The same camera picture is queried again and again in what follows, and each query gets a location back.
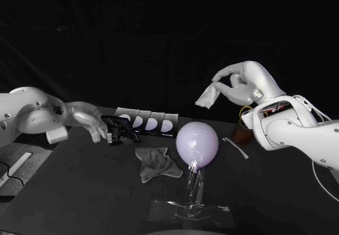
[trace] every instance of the black table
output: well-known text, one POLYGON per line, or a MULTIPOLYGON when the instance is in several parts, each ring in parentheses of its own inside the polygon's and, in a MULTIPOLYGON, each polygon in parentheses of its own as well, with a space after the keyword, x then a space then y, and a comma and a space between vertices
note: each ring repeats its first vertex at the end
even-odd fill
MULTIPOLYGON (((114 109, 101 109, 103 115, 114 109)), ((178 128, 189 122, 178 118, 178 128)), ((249 158, 222 141, 235 124, 200 120, 219 137, 219 151, 204 168, 203 203, 229 206, 236 232, 337 234, 339 203, 311 173, 307 156, 294 148, 265 151, 256 141, 242 146, 249 158)), ((165 228, 147 221, 150 201, 180 202, 187 165, 174 139, 139 136, 141 143, 109 147, 93 144, 83 128, 72 128, 8 208, 0 230, 23 235, 132 235, 165 228), (139 181, 137 147, 167 147, 183 170, 181 178, 139 181)))

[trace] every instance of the balloon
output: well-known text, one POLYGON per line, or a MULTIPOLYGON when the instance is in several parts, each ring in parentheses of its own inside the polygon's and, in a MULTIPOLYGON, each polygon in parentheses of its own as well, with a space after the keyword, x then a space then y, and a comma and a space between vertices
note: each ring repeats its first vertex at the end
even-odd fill
POLYGON ((181 127, 176 137, 176 149, 184 163, 194 170, 213 160, 217 145, 216 133, 206 123, 194 121, 181 127))

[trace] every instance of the table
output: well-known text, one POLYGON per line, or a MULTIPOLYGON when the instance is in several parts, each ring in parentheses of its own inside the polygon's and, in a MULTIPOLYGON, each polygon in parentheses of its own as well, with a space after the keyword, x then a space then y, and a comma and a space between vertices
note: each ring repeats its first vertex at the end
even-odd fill
MULTIPOLYGON (((99 108, 103 115, 115 109, 99 108)), ((194 119, 180 117, 178 128, 194 119)), ((265 151, 256 141, 242 146, 248 159, 222 141, 235 124, 200 120, 219 137, 216 157, 204 168, 203 203, 226 205, 236 232, 337 234, 339 204, 320 188, 307 156, 294 148, 265 151)), ((0 230, 23 235, 137 235, 163 230, 147 221, 151 200, 181 201, 187 165, 174 139, 139 136, 141 143, 93 144, 72 128, 34 176, 0 215, 0 230), (139 181, 137 147, 167 147, 181 178, 139 181)))

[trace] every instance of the inflated balloon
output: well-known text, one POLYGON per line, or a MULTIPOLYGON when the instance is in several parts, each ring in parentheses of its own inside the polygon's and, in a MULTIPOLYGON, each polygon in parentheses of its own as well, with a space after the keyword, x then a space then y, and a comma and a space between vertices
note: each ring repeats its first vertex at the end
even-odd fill
POLYGON ((206 166, 217 152, 219 140, 213 128, 202 122, 187 123, 176 137, 176 149, 187 165, 206 166))

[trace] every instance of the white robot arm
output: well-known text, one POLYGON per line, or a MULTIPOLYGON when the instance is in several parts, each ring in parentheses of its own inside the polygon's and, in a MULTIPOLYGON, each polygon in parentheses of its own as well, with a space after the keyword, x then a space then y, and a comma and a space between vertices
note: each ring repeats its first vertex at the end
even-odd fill
POLYGON ((49 143, 67 139, 64 125, 83 126, 93 142, 105 138, 105 124, 93 105, 63 103, 40 89, 21 87, 0 94, 0 147, 10 144, 21 133, 46 132, 49 143))
POLYGON ((331 121, 300 95, 285 95, 262 65, 253 61, 230 65, 217 72, 212 81, 235 104, 258 104, 240 119, 253 130, 262 148, 271 151, 294 146, 317 164, 339 170, 339 120, 331 121), (229 74, 232 88, 217 82, 229 74), (311 110, 321 118, 320 123, 311 110))

